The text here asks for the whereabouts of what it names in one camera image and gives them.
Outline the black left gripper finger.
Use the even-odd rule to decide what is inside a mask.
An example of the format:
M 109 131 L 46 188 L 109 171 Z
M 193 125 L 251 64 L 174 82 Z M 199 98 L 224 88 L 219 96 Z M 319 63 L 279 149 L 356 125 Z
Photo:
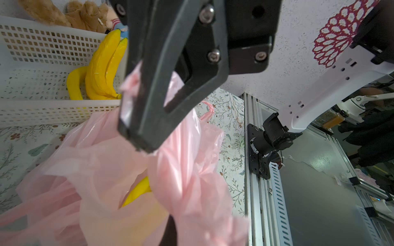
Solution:
M 159 246 L 177 246 L 177 231 L 174 218 L 170 215 L 167 220 L 163 237 L 159 243 Z

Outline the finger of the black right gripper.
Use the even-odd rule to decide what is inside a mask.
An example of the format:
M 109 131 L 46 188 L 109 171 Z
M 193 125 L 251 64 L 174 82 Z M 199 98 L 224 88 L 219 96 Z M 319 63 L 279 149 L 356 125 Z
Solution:
M 157 150 L 186 115 L 229 75 L 224 1 L 118 1 L 129 27 L 126 73 L 140 72 L 120 132 Z

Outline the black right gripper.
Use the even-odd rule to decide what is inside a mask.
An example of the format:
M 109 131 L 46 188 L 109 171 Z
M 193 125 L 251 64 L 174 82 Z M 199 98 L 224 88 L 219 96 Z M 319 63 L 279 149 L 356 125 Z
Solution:
M 146 60 L 179 75 L 223 62 L 229 73 L 268 66 L 281 1 L 111 1 L 128 26 L 127 72 Z

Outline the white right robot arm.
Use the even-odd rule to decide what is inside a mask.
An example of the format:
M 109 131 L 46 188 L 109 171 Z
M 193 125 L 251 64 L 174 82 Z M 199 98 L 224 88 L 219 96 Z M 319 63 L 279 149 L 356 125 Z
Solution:
M 119 132 L 157 150 L 229 75 L 263 72 L 281 1 L 111 1 L 129 27 Z M 394 3 L 379 1 L 333 66 L 263 124 L 263 151 L 284 150 L 325 110 L 394 70 Z

